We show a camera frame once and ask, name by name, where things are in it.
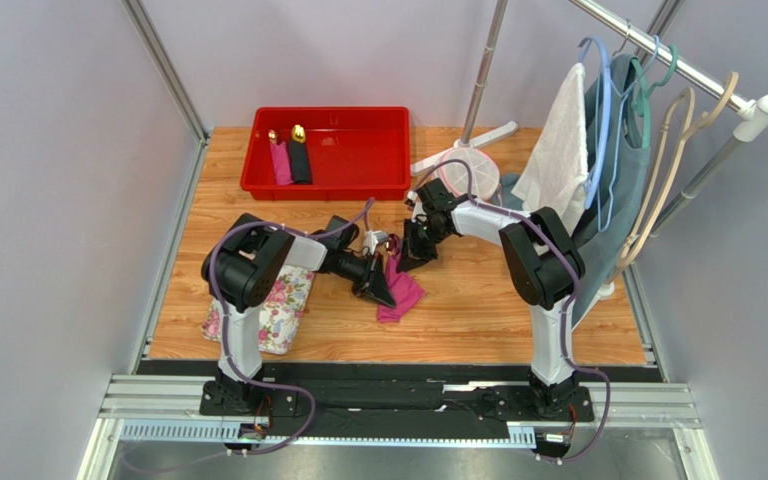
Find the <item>magenta paper napkin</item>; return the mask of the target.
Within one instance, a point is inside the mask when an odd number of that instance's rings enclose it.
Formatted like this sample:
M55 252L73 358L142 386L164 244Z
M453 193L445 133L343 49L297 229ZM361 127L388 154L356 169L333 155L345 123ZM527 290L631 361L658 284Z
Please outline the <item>magenta paper napkin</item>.
M386 263L385 278L395 300L395 306L378 306L376 318L379 323L399 322L425 296L424 289L413 277L397 270L399 260L400 255L393 254L389 256Z

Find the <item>iridescent purple spoon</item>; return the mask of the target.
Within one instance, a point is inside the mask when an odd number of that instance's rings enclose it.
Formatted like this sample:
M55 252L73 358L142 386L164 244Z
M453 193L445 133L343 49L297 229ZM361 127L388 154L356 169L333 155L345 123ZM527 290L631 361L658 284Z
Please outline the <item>iridescent purple spoon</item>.
M385 249L389 256L399 256L402 250L402 238L396 234L390 234L385 242Z

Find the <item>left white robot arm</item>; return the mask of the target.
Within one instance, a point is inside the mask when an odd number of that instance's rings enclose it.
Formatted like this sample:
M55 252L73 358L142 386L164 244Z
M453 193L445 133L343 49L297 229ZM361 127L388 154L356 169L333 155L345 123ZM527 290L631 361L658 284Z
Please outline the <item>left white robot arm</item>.
M351 283L354 296L394 307L396 298L385 275L383 255L373 248L350 249L359 235L355 222L332 216L323 230L307 236L242 214L213 247L202 278L221 308L221 357L208 394L219 394L251 408L266 391L259 351L259 314L285 266L334 274Z

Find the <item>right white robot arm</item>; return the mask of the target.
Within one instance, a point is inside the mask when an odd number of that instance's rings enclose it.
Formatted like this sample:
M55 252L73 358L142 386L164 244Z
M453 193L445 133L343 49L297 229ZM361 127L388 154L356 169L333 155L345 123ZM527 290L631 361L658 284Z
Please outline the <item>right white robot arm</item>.
M514 289L530 308L530 386L536 400L547 407L567 401L577 384L566 310L574 302L585 265L558 214L549 207L523 212L467 194L456 196L439 179L409 192L406 203L412 216L404 223L397 271L437 259L438 244L453 235L500 247Z

